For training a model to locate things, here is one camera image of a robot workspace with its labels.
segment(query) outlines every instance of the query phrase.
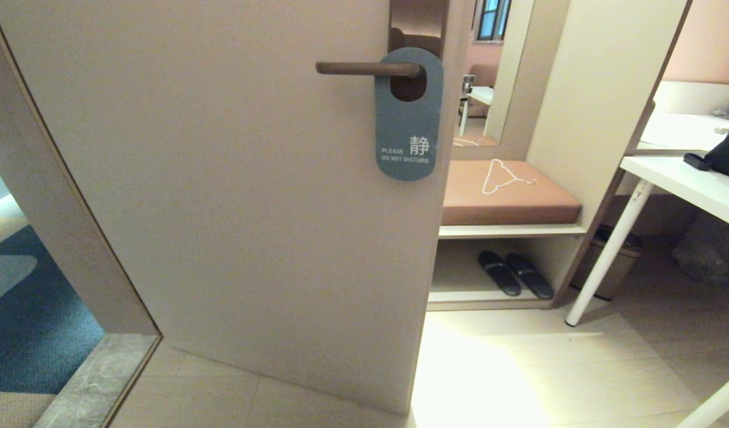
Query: do not disturb sign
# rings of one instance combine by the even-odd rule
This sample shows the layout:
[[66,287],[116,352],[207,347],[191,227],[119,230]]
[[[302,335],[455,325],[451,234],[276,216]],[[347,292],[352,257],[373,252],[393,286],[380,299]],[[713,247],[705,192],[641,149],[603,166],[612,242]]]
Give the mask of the do not disturb sign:
[[438,122],[444,68],[434,54],[416,47],[389,53],[381,62],[414,62],[426,75],[425,94],[402,101],[391,92],[391,78],[375,77],[375,158],[391,178],[416,181],[433,173],[438,151]]

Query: chinese character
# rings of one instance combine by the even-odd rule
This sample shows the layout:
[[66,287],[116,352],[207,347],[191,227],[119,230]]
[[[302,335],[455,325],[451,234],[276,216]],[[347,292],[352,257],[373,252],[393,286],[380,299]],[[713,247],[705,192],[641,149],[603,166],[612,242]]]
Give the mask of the chinese character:
[[430,149],[431,144],[425,137],[413,136],[410,138],[410,154],[424,155]]

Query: window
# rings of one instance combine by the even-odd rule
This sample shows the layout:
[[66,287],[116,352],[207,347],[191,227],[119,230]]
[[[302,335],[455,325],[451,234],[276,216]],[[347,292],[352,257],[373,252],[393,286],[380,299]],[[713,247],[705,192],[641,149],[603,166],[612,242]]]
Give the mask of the window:
[[512,0],[476,0],[476,40],[505,40],[505,27]]

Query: tile floor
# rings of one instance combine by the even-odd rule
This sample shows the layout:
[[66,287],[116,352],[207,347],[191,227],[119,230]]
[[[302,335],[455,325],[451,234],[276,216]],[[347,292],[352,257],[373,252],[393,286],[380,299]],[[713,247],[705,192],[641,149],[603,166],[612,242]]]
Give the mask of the tile floor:
[[[483,135],[483,129],[486,127],[486,117],[468,117],[467,123],[465,124],[465,135],[468,136],[481,136]],[[457,122],[457,135],[460,133],[459,120]]]
[[729,379],[729,290],[687,279],[666,249],[645,252],[626,288],[578,328],[568,306],[430,312],[408,417],[164,339],[112,427],[673,427]]
[[32,428],[101,426],[158,336],[109,333]]

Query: door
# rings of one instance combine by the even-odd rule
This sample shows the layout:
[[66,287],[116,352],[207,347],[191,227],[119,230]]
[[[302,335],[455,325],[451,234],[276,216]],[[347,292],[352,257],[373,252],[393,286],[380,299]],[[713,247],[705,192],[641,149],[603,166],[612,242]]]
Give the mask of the door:
[[315,71],[383,58],[387,0],[0,0],[0,26],[166,341],[406,412],[471,7],[409,182],[376,165],[373,78]]

